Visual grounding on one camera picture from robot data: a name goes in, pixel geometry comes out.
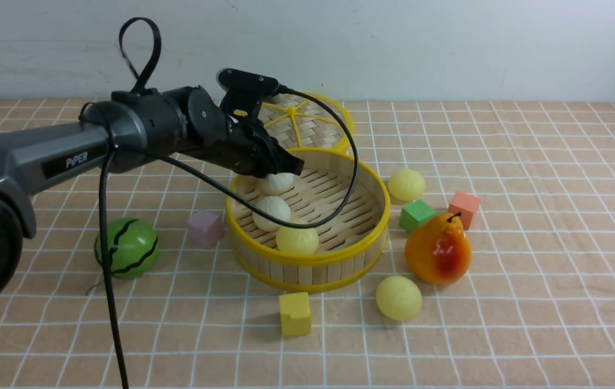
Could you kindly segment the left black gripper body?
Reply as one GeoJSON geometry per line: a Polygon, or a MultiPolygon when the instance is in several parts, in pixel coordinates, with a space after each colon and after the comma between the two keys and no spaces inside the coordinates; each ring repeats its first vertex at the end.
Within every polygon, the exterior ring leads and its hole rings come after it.
{"type": "Polygon", "coordinates": [[[186,120],[188,157],[258,179],[303,172],[304,160],[282,148],[259,122],[224,113],[202,87],[188,95],[186,120]]]}

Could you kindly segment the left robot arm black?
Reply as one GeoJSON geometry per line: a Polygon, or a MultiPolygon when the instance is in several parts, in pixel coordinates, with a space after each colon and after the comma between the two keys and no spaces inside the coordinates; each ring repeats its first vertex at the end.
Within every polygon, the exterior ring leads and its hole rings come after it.
{"type": "Polygon", "coordinates": [[[79,121],[0,133],[0,293],[36,235],[31,197],[100,168],[110,141],[170,156],[183,153],[236,174],[300,175],[304,161],[282,148],[256,118],[235,118],[202,87],[114,92],[79,121]]]}

